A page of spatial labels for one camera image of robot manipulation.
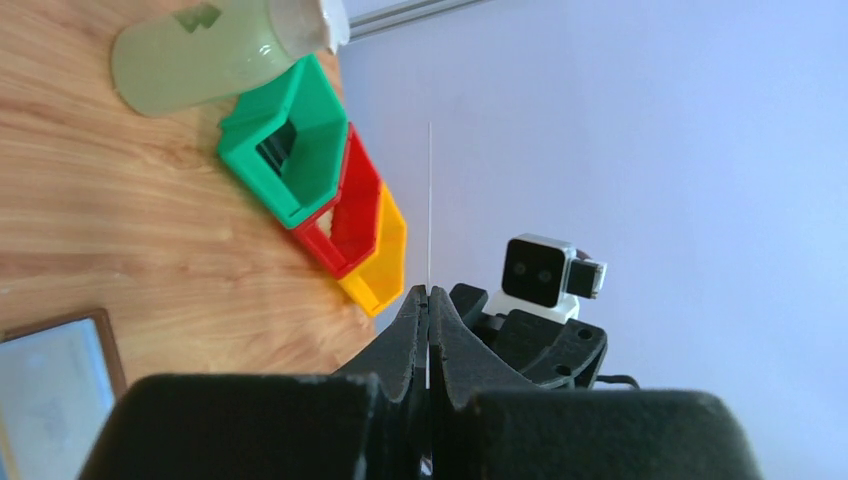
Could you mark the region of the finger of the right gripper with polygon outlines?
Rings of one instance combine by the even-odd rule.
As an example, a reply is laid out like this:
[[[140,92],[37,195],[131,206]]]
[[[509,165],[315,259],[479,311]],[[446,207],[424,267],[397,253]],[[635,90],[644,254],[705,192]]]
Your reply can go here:
[[[483,312],[489,296],[486,290],[457,283],[450,291],[450,299],[462,323],[474,332],[492,332],[490,316]]]
[[[505,363],[545,389],[592,387],[607,347],[600,327],[577,319],[561,324],[522,310],[504,317],[492,344]]]

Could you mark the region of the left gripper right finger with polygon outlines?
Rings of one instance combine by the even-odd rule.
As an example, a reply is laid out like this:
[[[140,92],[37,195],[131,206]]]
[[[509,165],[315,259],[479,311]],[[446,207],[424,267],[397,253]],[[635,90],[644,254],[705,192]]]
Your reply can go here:
[[[429,296],[437,479],[758,479],[739,422],[716,396],[547,390],[509,367]]]

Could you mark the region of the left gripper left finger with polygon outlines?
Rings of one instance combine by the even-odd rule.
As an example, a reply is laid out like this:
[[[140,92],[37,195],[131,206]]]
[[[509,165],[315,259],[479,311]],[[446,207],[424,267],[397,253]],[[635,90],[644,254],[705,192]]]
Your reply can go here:
[[[157,374],[118,400],[84,479],[416,479],[430,453],[428,295],[330,375]]]

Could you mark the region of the brown leather card holder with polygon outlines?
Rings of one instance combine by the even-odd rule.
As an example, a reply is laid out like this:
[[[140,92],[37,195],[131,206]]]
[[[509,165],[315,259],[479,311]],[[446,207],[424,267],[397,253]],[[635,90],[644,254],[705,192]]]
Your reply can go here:
[[[2,330],[2,478],[77,478],[126,388],[103,308]]]

